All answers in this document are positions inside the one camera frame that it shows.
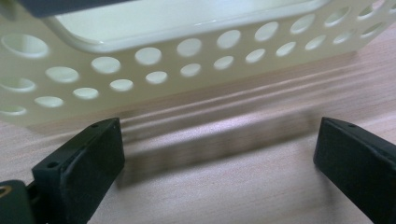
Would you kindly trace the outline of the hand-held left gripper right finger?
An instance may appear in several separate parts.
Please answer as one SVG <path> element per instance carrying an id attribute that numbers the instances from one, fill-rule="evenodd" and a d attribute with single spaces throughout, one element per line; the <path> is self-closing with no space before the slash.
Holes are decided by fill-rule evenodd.
<path id="1" fill-rule="evenodd" d="M 396 145 L 324 118 L 313 162 L 374 224 L 396 224 Z"/>

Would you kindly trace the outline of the pale yellow perforated plastic basket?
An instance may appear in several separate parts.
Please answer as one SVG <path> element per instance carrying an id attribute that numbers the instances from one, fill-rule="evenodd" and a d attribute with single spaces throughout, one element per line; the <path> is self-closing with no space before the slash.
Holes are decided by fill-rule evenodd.
<path id="1" fill-rule="evenodd" d="M 134 0 L 38 18 L 0 0 L 0 120 L 116 111 L 363 48 L 396 0 Z"/>

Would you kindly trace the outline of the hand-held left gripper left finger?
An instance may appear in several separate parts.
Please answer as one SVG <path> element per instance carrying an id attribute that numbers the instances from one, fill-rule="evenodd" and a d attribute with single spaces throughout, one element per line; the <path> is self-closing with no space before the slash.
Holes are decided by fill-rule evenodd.
<path id="1" fill-rule="evenodd" d="M 118 118 L 94 123 L 33 169 L 49 224 L 87 224 L 124 167 Z"/>

